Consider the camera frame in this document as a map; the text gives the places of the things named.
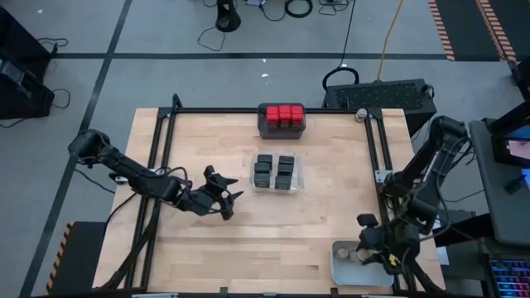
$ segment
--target black floor strip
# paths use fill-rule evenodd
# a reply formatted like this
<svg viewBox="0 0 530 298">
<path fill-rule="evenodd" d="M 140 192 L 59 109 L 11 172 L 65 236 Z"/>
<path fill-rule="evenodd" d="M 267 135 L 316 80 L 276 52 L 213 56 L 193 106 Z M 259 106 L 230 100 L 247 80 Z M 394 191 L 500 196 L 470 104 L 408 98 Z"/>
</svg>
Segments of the black floor strip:
<svg viewBox="0 0 530 298">
<path fill-rule="evenodd" d="M 530 1 L 489 0 L 517 60 L 530 57 Z"/>
<path fill-rule="evenodd" d="M 103 53 L 60 53 L 55 59 L 104 59 Z M 115 53 L 112 59 L 209 60 L 209 59 L 337 59 L 341 53 Z M 446 60 L 445 54 L 386 54 L 385 60 Z M 346 59 L 381 59 L 379 53 L 349 53 Z"/>
<path fill-rule="evenodd" d="M 456 61 L 499 61 L 475 0 L 436 0 Z"/>
<path fill-rule="evenodd" d="M 110 62 L 112 61 L 112 54 L 116 51 L 116 46 L 118 45 L 118 40 L 122 33 L 125 20 L 127 19 L 127 14 L 129 12 L 129 8 L 131 7 L 131 2 L 132 0 L 126 0 L 123 4 L 122 12 L 120 13 L 118 19 L 118 24 L 114 29 L 113 37 L 110 41 L 110 44 L 108 45 L 105 60 L 103 62 L 103 65 L 101 66 L 101 70 L 99 71 L 98 78 L 96 79 L 96 83 L 92 91 L 92 96 L 90 97 L 88 107 L 84 112 L 83 121 L 81 122 L 81 125 L 79 127 L 80 131 L 83 131 L 89 127 L 90 120 L 94 115 L 94 110 L 96 108 L 96 104 L 98 103 L 99 94 L 101 93 L 101 89 L 103 88 L 105 78 L 107 77 L 108 68 L 110 66 Z M 44 260 L 44 256 L 46 255 L 46 250 L 48 249 L 48 246 L 50 244 L 51 236 L 53 235 L 55 226 L 57 225 L 57 219 L 59 218 L 60 210 L 62 209 L 63 203 L 65 202 L 66 192 L 68 190 L 68 187 L 70 186 L 72 175 L 74 174 L 74 168 L 75 158 L 71 157 L 68 160 L 68 163 L 66 164 L 65 172 L 63 174 L 62 179 L 60 180 L 59 189 L 55 194 L 54 202 L 51 206 L 50 213 L 48 214 L 48 219 L 46 220 L 46 224 L 42 231 L 41 239 L 36 247 L 33 259 L 31 260 L 30 267 L 26 274 L 26 279 L 22 284 L 20 297 L 25 298 L 31 296 L 33 286 L 35 285 L 35 281 L 41 269 L 42 261 Z"/>
</svg>

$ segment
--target black block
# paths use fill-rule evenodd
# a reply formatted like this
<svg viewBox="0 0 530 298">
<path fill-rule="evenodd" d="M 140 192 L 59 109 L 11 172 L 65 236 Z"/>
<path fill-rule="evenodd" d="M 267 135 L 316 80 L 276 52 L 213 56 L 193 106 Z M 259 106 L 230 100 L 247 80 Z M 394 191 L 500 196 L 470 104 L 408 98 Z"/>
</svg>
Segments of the black block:
<svg viewBox="0 0 530 298">
<path fill-rule="evenodd" d="M 254 164 L 254 173 L 270 173 L 271 165 L 265 162 L 256 162 Z"/>
<path fill-rule="evenodd" d="M 277 175 L 274 183 L 274 188 L 277 190 L 290 190 L 291 177 L 286 175 Z"/>
<path fill-rule="evenodd" d="M 259 188 L 271 187 L 271 176 L 268 173 L 254 174 L 254 186 Z"/>
<path fill-rule="evenodd" d="M 284 165 L 294 165 L 295 164 L 295 157 L 294 156 L 280 156 L 279 164 Z"/>
<path fill-rule="evenodd" d="M 258 154 L 258 162 L 268 163 L 270 168 L 272 168 L 272 155 L 270 155 L 270 154 Z"/>
<path fill-rule="evenodd" d="M 293 171 L 294 171 L 294 165 L 288 165 L 288 164 L 278 165 L 278 175 L 292 176 Z"/>
</svg>

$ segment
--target clear plastic container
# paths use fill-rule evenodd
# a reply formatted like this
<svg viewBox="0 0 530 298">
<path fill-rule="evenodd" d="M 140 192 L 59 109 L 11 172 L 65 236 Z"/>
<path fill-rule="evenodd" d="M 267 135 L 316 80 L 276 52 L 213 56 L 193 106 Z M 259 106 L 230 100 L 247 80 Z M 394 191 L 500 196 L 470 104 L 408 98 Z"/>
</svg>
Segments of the clear plastic container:
<svg viewBox="0 0 530 298">
<path fill-rule="evenodd" d="M 256 185 L 256 173 L 254 172 L 254 165 L 258 162 L 258 156 L 272 156 L 272 169 L 269 172 L 269 181 L 268 185 L 264 180 L 258 179 L 258 185 Z M 291 175 L 291 184 L 286 187 L 286 184 L 279 184 L 277 187 L 277 176 L 278 176 L 278 167 L 280 156 L 291 156 L 294 157 L 294 165 L 292 168 Z M 278 154 L 271 152 L 260 152 L 254 154 L 252 157 L 252 162 L 250 164 L 250 184 L 253 189 L 258 192 L 271 192 L 278 194 L 294 194 L 300 190 L 304 189 L 304 175 L 302 171 L 302 162 L 301 158 L 296 154 Z"/>
</svg>

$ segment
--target orange striped tape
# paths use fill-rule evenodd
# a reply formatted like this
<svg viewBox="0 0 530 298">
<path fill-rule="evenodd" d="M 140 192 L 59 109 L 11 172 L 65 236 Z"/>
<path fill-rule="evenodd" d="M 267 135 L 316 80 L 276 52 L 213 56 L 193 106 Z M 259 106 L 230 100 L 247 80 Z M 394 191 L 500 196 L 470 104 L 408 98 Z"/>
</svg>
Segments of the orange striped tape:
<svg viewBox="0 0 530 298">
<path fill-rule="evenodd" d="M 506 59 L 517 61 L 515 51 L 513 51 L 512 45 L 510 45 L 510 42 L 504 33 L 503 26 L 495 15 L 495 11 L 491 7 L 489 0 L 475 1 L 482 18 L 484 19 L 484 23 L 486 24 L 486 27 L 488 27 L 489 35 L 495 44 L 495 48 L 497 48 L 501 61 Z"/>
<path fill-rule="evenodd" d="M 436 25 L 436 29 L 438 30 L 441 44 L 443 45 L 444 51 L 446 52 L 447 59 L 454 61 L 455 52 L 453 52 L 453 47 L 449 41 L 449 36 L 447 35 L 446 28 L 444 27 L 444 22 L 441 20 L 440 11 L 438 10 L 436 0 L 429 0 L 429 8 L 431 9 L 432 18 L 434 19 L 434 23 Z"/>
<path fill-rule="evenodd" d="M 53 262 L 53 267 L 51 268 L 50 275 L 48 276 L 48 282 L 46 283 L 46 288 L 44 290 L 45 296 L 48 296 L 51 292 L 51 288 L 53 287 L 53 281 L 55 280 L 55 277 L 57 276 L 57 272 L 59 271 L 60 259 L 65 253 L 66 241 L 68 240 L 68 235 L 70 235 L 70 230 L 72 229 L 74 224 L 75 223 L 66 224 L 66 229 L 65 229 L 65 232 L 63 233 L 63 238 L 60 240 L 59 251 L 57 252 L 57 256 L 55 257 L 55 261 Z"/>
</svg>

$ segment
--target black metal frame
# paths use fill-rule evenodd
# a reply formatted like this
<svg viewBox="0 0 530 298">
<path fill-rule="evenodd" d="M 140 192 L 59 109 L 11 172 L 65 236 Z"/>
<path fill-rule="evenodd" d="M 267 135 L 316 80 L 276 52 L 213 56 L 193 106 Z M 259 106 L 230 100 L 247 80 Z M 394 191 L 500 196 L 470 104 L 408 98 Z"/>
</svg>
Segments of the black metal frame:
<svg viewBox="0 0 530 298">
<path fill-rule="evenodd" d="M 155 164 L 155 160 L 157 157 L 157 149 L 160 144 L 160 136 L 161 136 L 161 127 L 166 118 L 169 118 L 169 125 L 166 132 L 166 141 L 164 144 L 164 151 L 161 161 L 161 166 L 168 166 L 169 162 L 169 155 L 170 155 L 170 149 L 171 144 L 173 141 L 173 132 L 175 128 L 175 122 L 176 122 L 176 115 L 178 113 L 256 113 L 258 110 L 256 108 L 183 108 L 181 101 L 174 95 L 173 97 L 173 107 L 171 108 L 159 108 L 158 114 L 157 114 L 157 123 L 155 125 L 155 131 L 153 134 L 152 139 L 152 146 L 151 146 L 151 152 L 149 156 L 148 166 L 153 168 Z M 356 113 L 356 111 L 344 111 L 342 109 L 328 109 L 328 108 L 306 108 L 306 113 L 329 113 L 329 114 L 352 114 Z M 388 140 L 386 137 L 386 131 L 383 124 L 383 115 L 381 113 L 380 109 L 372 109 L 369 110 L 369 117 L 365 120 L 365 126 L 366 126 L 366 133 L 368 138 L 368 144 L 369 144 L 369 151 L 370 151 L 370 160 L 373 167 L 373 174 L 374 174 L 374 183 L 375 183 L 375 171 L 379 169 L 378 164 L 378 155 L 375 147 L 375 141 L 373 139 L 373 129 L 372 129 L 372 123 L 371 118 L 375 118 L 377 124 L 378 124 L 378 132 L 379 137 L 381 139 L 381 146 L 383 150 L 383 159 L 384 164 L 387 170 L 392 170 L 392 160 L 390 157 L 390 150 L 388 147 Z M 379 206 L 379 212 L 381 215 L 381 219 L 384 223 L 389 221 L 388 218 L 388 209 L 386 202 L 384 201 L 385 198 L 381 198 L 378 195 L 378 206 Z M 139 237 L 142 235 L 143 230 L 143 224 L 145 222 L 145 216 L 147 211 L 147 198 L 142 198 L 142 202 L 140 203 L 140 208 L 138 210 L 138 217 L 137 217 L 137 223 L 135 227 L 135 234 L 133 239 L 133 245 L 137 243 Z M 398 202 L 392 201 L 391 204 L 393 205 L 393 208 L 397 208 Z M 152 208 L 152 214 L 158 216 L 160 213 L 160 203 L 155 203 Z M 145 256 L 145 262 L 142 269 L 142 278 L 141 278 L 141 284 L 140 288 L 144 291 L 147 290 L 147 286 L 149 283 L 149 276 L 151 273 L 151 264 L 152 264 L 152 258 L 154 253 L 154 244 L 156 239 L 156 230 L 157 225 L 155 227 L 155 233 L 152 236 L 152 239 L 147 244 L 147 250 L 146 250 L 146 256 Z M 136 263 L 131 267 L 129 270 L 127 276 L 126 276 L 126 283 L 124 285 L 124 288 L 126 289 L 134 289 L 132 288 L 133 285 L 133 278 L 134 278 L 134 271 L 136 269 Z M 416 282 L 413 278 L 413 274 L 411 274 L 409 271 L 407 271 L 405 274 L 403 274 L 405 281 L 407 282 L 407 290 L 401 289 L 399 285 L 398 277 L 394 277 L 394 283 L 393 283 L 393 294 L 395 296 L 410 296 L 410 297 L 451 297 L 453 295 L 450 294 L 443 294 L 442 296 L 440 294 L 436 293 L 424 293 L 424 292 L 417 292 L 416 288 Z M 212 298 L 219 298 L 219 297 L 257 297 L 257 296 L 267 296 L 263 293 L 258 294 L 234 294 L 234 293 L 228 293 L 228 289 L 223 287 L 219 289 L 219 293 L 179 293 L 179 296 L 182 297 L 212 297 Z M 298 297 L 314 297 L 314 298 L 328 298 L 328 297 L 362 297 L 362 295 L 341 295 L 338 293 L 336 288 L 330 288 L 330 294 L 318 294 L 318 295 L 307 295 L 307 294 L 275 294 L 270 295 L 271 297 L 292 297 L 292 298 L 298 298 Z"/>
<path fill-rule="evenodd" d="M 370 151 L 370 161 L 372 163 L 372 170 L 373 170 L 373 182 L 376 184 L 376 177 L 375 177 L 375 171 L 379 171 L 379 162 L 378 162 L 378 153 L 377 149 L 375 147 L 375 140 L 373 139 L 373 129 L 372 129 L 372 119 L 375 119 L 377 125 L 378 125 L 378 133 L 379 133 L 379 139 L 381 142 L 381 150 L 383 152 L 383 160 L 384 160 L 384 167 L 385 170 L 392 171 L 392 158 L 390 156 L 390 148 L 388 147 L 388 139 L 387 139 L 387 133 L 384 128 L 384 122 L 383 122 L 383 113 L 381 109 L 369 109 L 369 115 L 364 119 L 364 125 L 366 127 L 366 137 L 368 140 L 368 146 Z M 386 224 L 389 222 L 388 218 L 388 206 L 387 206 L 387 198 L 382 197 L 378 192 L 377 184 L 375 185 L 376 188 L 376 194 L 378 196 L 378 206 L 379 206 L 379 213 L 381 215 L 381 221 L 383 224 Z M 397 199 L 391 199 L 390 204 L 392 205 L 393 210 L 397 210 L 399 206 L 399 202 Z M 406 269 L 406 271 L 403 273 L 403 278 L 405 279 L 405 282 L 407 283 L 407 289 L 411 291 L 416 291 L 416 279 L 414 278 L 414 275 L 411 273 L 410 270 Z M 394 276 L 394 283 L 393 283 L 393 291 L 396 293 L 397 291 L 401 290 L 398 276 Z"/>
</svg>

